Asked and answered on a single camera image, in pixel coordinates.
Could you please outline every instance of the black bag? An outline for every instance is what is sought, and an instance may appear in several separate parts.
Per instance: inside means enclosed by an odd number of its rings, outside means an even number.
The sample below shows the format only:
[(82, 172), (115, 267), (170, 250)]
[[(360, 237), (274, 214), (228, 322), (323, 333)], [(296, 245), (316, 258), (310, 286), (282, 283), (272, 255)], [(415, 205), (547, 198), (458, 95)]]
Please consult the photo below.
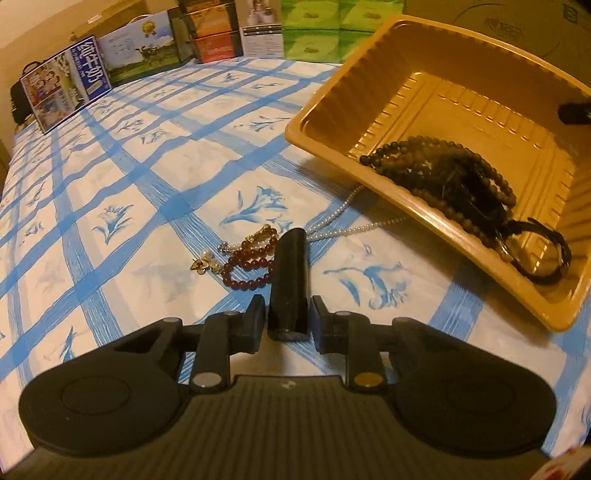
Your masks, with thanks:
[[(23, 68), (22, 74), (25, 75), (28, 69), (39, 65), (41, 65), (40, 61), (32, 61)], [(33, 110), (31, 110), (31, 105), (27, 100), (20, 80), (10, 88), (10, 99), (12, 101), (12, 118), (14, 118), (17, 125), (22, 125), (27, 120), (27, 117), (33, 114)]]

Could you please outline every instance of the bedsheet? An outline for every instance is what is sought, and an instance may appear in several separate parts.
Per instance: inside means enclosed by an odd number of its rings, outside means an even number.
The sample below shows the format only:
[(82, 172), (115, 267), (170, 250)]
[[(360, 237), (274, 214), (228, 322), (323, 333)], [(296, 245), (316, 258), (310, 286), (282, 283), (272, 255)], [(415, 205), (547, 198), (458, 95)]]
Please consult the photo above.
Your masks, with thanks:
[[(162, 317), (187, 325), (244, 309), (252, 293), (190, 271), (192, 259), (263, 223), (279, 232), (310, 226), (343, 202), (353, 181), (283, 135), (335, 68), (245, 58), (188, 64), (115, 89), (46, 136), (35, 125), (17, 135), (0, 203), (4, 470), (31, 449), (17, 405), (35, 375)], [(324, 231), (400, 215), (363, 191)], [(589, 299), (569, 331), (550, 334), (412, 220), (314, 242), (310, 264), (312, 293), (331, 310), (384, 324), (413, 317), (538, 373), (558, 398), (544, 450), (557, 455), (584, 440)], [(262, 293), (268, 300), (269, 287)], [(318, 355), (312, 341), (266, 336), (257, 355), (231, 363), (234, 374), (344, 367), (338, 355)]]

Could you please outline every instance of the earring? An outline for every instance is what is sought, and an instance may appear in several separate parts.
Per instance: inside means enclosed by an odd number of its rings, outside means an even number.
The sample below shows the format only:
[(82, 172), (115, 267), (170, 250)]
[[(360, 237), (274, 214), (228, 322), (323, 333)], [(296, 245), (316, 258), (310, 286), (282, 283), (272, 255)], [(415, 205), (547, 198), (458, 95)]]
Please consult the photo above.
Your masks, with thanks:
[(222, 264), (213, 256), (213, 252), (209, 248), (205, 248), (193, 260), (191, 270), (197, 270), (199, 275), (203, 275), (207, 270), (211, 270), (215, 274), (220, 274), (222, 272)]

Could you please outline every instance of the box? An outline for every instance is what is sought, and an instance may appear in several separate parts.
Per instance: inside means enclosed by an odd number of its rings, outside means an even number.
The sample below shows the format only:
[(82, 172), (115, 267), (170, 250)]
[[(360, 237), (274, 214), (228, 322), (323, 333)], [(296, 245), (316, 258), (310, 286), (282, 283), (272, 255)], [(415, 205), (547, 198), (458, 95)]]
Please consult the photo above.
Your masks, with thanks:
[(402, 0), (281, 0), (285, 58), (344, 61), (402, 8)]
[(204, 8), (187, 15), (191, 22), (191, 36), (202, 38), (238, 30), (236, 5), (234, 2)]
[(184, 14), (198, 12), (206, 8), (225, 4), (222, 0), (178, 0), (178, 5)]
[(591, 15), (572, 0), (407, 0), (405, 13), (510, 43), (591, 86)]
[(21, 78), (43, 133), (111, 91), (94, 37), (65, 48)]
[(121, 0), (76, 27), (72, 32), (70, 40), (76, 41), (91, 35), (101, 38), (107, 35), (107, 33), (124, 27), (134, 18), (149, 13), (146, 0)]
[(99, 39), (113, 85), (171, 70), (194, 56), (180, 8), (160, 12)]
[(280, 0), (236, 0), (244, 55), (283, 58)]
[(242, 43), (238, 30), (210, 35), (193, 41), (197, 47), (195, 58), (199, 63), (242, 56)]

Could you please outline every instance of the plastic tray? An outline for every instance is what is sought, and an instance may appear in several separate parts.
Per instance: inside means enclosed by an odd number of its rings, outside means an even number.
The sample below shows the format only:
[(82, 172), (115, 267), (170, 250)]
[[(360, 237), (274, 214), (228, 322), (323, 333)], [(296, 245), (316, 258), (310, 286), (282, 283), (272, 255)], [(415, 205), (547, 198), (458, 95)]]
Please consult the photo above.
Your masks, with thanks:
[[(591, 127), (566, 126), (558, 106), (588, 102), (591, 89), (544, 60), (458, 27), (400, 15), (359, 47), (289, 123), (294, 145), (325, 159), (416, 218), (470, 258), (549, 329), (566, 330), (591, 277)], [(535, 286), (438, 210), (358, 162), (414, 135), (479, 153), (513, 188), (513, 218), (560, 231), (573, 253), (568, 273)], [(533, 270), (555, 266), (556, 249), (518, 237)]]

